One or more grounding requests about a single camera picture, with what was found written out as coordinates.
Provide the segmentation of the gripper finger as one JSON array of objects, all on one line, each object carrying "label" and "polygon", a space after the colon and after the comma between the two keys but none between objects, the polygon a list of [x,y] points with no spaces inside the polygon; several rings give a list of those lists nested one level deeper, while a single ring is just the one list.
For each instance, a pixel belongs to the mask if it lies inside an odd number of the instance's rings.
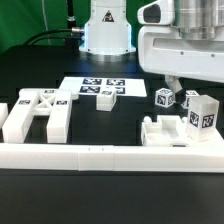
[{"label": "gripper finger", "polygon": [[175,94],[179,95],[182,91],[182,86],[179,82],[179,78],[177,76],[166,75],[165,82],[169,89]]}]

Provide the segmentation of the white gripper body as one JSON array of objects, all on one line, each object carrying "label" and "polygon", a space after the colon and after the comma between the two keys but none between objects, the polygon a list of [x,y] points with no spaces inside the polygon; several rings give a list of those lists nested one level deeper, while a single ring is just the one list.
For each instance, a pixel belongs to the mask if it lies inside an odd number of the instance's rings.
[{"label": "white gripper body", "polygon": [[224,83],[224,0],[155,0],[137,18],[143,71]]}]

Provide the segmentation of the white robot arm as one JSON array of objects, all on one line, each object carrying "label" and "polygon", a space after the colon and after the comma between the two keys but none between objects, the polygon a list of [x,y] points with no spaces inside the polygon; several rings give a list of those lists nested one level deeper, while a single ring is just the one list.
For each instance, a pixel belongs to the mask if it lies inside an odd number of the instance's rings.
[{"label": "white robot arm", "polygon": [[181,77],[224,83],[224,0],[154,0],[137,18],[133,46],[126,0],[91,0],[80,51],[99,60],[137,52],[143,71],[164,75],[175,92]]}]

